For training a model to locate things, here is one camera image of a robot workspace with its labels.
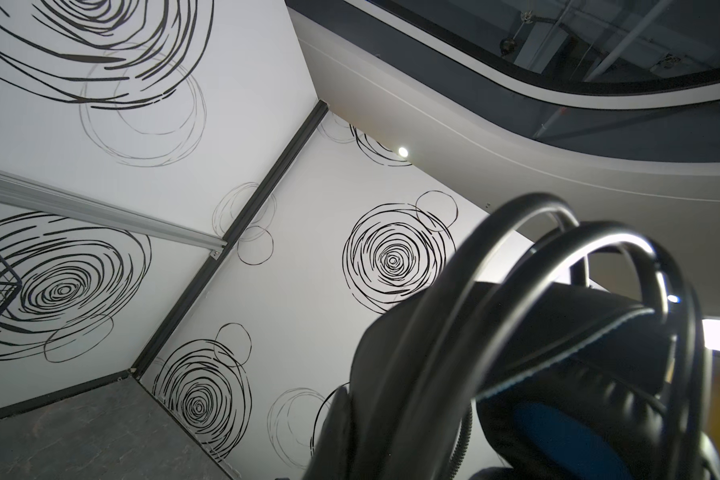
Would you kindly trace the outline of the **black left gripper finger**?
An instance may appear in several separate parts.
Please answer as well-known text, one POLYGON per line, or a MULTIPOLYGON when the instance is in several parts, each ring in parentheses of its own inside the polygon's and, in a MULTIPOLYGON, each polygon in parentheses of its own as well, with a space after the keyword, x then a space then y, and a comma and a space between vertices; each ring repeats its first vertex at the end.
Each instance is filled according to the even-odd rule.
POLYGON ((350 400, 335 400, 319 437, 315 455, 303 478, 344 480, 349 478, 353 455, 353 417, 350 400))

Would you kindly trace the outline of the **black blue headphones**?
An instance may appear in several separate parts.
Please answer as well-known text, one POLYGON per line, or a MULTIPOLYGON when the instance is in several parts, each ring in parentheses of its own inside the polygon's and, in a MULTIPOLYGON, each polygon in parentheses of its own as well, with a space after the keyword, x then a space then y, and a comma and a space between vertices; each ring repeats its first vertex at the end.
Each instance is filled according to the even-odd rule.
POLYGON ((484 220, 364 334, 339 404, 342 479, 430 479, 469 407, 514 479, 720 479, 711 352, 658 242, 550 194, 484 220))

